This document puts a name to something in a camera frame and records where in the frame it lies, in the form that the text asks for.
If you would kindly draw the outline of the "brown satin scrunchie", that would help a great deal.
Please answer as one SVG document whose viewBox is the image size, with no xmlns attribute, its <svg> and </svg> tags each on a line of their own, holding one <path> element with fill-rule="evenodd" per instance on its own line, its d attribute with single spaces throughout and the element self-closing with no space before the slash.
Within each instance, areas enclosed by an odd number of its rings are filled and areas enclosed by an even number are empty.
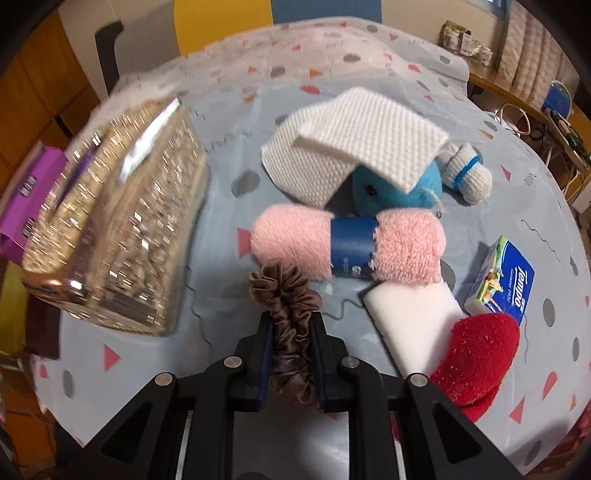
<svg viewBox="0 0 591 480">
<path fill-rule="evenodd" d="M 318 408 L 310 346 L 311 316 L 322 298 L 296 266 L 266 263 L 249 274 L 249 295 L 270 314 L 273 324 L 270 387 L 294 407 Z"/>
</svg>

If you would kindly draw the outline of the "pink towel blue band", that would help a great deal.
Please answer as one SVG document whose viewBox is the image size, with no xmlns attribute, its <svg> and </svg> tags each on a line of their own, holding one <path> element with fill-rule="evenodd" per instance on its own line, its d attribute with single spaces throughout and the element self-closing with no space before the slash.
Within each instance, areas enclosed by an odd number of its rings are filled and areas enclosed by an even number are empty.
<svg viewBox="0 0 591 480">
<path fill-rule="evenodd" d="M 260 263 L 297 267 L 315 281 L 439 283 L 445 249 L 444 228 L 427 209 L 337 217 L 303 205 L 276 204 L 256 218 L 250 232 L 250 251 Z"/>
</svg>

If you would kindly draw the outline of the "blue plush toy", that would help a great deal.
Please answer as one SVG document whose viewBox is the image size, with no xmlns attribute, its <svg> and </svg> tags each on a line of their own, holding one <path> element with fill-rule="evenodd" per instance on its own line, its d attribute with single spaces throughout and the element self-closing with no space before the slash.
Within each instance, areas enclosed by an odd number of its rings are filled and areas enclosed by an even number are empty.
<svg viewBox="0 0 591 480">
<path fill-rule="evenodd" d="M 353 204 L 362 216 L 376 216 L 394 208 L 438 209 L 443 182 L 440 170 L 433 161 L 415 187 L 404 193 L 366 167 L 358 167 L 352 174 Z"/>
</svg>

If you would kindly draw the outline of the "blue Tempo tissue pack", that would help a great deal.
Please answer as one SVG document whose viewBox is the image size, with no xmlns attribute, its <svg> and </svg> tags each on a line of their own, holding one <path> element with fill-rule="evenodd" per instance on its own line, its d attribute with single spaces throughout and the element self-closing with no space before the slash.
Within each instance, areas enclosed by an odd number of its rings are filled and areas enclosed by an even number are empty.
<svg viewBox="0 0 591 480">
<path fill-rule="evenodd" d="M 490 247 L 464 309 L 471 315 L 503 313 L 522 323 L 535 270 L 521 251 L 501 235 Z"/>
</svg>

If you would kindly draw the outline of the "white woven dishcloth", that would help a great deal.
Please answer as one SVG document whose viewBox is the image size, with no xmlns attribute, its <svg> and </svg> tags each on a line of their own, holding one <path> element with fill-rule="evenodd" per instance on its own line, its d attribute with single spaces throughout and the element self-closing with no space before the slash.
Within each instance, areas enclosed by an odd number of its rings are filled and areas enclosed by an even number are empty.
<svg viewBox="0 0 591 480">
<path fill-rule="evenodd" d="M 262 163 L 277 188 L 322 208 L 358 166 L 409 193 L 448 140 L 415 111 L 354 87 L 290 114 L 263 146 Z"/>
</svg>

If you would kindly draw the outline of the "white glove blue stripe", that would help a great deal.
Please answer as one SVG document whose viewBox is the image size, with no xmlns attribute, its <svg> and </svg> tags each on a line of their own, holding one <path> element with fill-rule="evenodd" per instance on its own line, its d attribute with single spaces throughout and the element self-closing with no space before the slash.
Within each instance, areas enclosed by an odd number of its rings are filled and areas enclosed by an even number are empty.
<svg viewBox="0 0 591 480">
<path fill-rule="evenodd" d="M 439 152 L 436 161 L 443 184 L 459 194 L 466 203 L 476 205 L 490 197 L 492 173 L 472 145 L 449 142 Z"/>
</svg>

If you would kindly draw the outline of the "ornate gold tissue box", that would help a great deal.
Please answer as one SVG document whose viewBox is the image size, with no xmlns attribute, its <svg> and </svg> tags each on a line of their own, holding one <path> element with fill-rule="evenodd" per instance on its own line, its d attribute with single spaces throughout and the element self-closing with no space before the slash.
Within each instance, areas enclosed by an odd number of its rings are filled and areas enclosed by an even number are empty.
<svg viewBox="0 0 591 480">
<path fill-rule="evenodd" d="M 83 321 L 170 332 L 208 178 L 205 151 L 176 97 L 90 131 L 40 208 L 24 285 Z"/>
</svg>

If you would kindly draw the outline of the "purple cardboard box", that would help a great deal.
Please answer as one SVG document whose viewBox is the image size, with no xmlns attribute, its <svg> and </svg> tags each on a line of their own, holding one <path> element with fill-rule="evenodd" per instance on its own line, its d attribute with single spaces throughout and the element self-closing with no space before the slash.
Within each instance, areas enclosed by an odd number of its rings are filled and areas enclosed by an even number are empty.
<svg viewBox="0 0 591 480">
<path fill-rule="evenodd" d="M 67 158 L 56 147 L 37 142 L 1 198 L 1 256 L 21 265 L 34 223 Z"/>
</svg>

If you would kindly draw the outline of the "wooden desk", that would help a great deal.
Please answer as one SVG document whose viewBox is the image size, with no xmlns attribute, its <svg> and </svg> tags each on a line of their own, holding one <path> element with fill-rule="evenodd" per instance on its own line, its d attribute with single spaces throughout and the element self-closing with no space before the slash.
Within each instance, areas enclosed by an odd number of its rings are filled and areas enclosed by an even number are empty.
<svg viewBox="0 0 591 480">
<path fill-rule="evenodd" d="M 479 106 L 483 106 L 486 100 L 491 97 L 489 103 L 499 106 L 509 103 L 524 110 L 534 123 L 545 124 L 547 116 L 540 108 L 528 103 L 517 95 L 517 90 L 511 83 L 499 76 L 498 72 L 486 67 L 474 59 L 467 59 L 470 68 L 469 98 Z M 590 116 L 574 104 L 571 108 L 570 123 L 582 137 L 584 145 L 590 148 Z"/>
</svg>

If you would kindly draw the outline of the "bags on desk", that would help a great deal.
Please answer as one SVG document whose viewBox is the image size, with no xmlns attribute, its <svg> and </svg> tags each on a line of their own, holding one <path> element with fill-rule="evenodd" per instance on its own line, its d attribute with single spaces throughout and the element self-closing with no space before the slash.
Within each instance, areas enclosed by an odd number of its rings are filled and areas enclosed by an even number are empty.
<svg viewBox="0 0 591 480">
<path fill-rule="evenodd" d="M 493 51 L 476 39 L 470 30 L 453 21 L 446 21 L 440 33 L 441 46 L 465 58 L 475 59 L 486 67 L 492 65 Z"/>
</svg>

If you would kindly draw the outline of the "grey yellow blue sofa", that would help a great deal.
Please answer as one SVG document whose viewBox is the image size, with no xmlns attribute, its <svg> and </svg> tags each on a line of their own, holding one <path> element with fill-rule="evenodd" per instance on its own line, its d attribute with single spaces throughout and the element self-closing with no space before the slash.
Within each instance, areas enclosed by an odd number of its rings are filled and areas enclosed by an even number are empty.
<svg viewBox="0 0 591 480">
<path fill-rule="evenodd" d="M 105 88 L 129 71 L 154 68 L 235 33 L 324 17 L 380 23 L 380 1 L 162 1 L 134 20 L 118 18 L 95 32 Z"/>
</svg>

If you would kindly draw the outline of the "blue folding chair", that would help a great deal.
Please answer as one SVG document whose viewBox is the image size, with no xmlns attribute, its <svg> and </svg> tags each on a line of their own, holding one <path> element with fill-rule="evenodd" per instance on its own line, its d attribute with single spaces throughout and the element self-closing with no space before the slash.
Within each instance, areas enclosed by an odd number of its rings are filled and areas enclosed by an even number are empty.
<svg viewBox="0 0 591 480">
<path fill-rule="evenodd" d="M 564 83 L 553 80 L 542 105 L 542 112 L 555 111 L 568 120 L 572 110 L 572 96 Z"/>
</svg>

